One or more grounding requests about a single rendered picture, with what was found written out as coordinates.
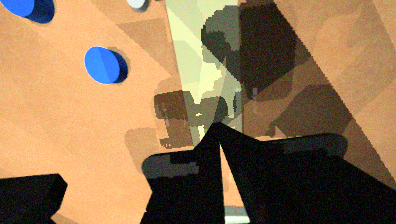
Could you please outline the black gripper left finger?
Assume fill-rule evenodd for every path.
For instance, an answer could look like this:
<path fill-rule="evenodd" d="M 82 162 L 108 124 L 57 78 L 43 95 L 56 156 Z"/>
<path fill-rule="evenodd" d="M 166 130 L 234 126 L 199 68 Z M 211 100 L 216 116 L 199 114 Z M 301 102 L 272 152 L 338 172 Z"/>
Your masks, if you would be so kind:
<path fill-rule="evenodd" d="M 151 191 L 154 186 L 210 182 L 215 207 L 221 206 L 226 224 L 218 126 L 212 123 L 192 150 L 153 154 L 141 164 Z"/>

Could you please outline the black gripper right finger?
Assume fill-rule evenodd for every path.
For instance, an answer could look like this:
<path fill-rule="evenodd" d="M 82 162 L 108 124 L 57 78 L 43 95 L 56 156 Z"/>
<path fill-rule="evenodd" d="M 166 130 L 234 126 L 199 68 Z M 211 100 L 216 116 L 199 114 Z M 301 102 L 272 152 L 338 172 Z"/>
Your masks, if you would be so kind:
<path fill-rule="evenodd" d="M 260 141 L 221 122 L 219 141 L 250 222 L 265 221 L 269 166 L 289 160 L 339 156 L 344 159 L 348 140 L 336 134 L 316 134 Z"/>

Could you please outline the pale yellow strip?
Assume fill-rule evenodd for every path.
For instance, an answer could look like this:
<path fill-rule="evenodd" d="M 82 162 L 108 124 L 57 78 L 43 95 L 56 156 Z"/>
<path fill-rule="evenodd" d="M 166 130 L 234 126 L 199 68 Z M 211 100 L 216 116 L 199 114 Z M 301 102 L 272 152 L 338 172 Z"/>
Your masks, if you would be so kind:
<path fill-rule="evenodd" d="M 237 0 L 165 0 L 194 148 L 212 123 L 242 133 Z"/>

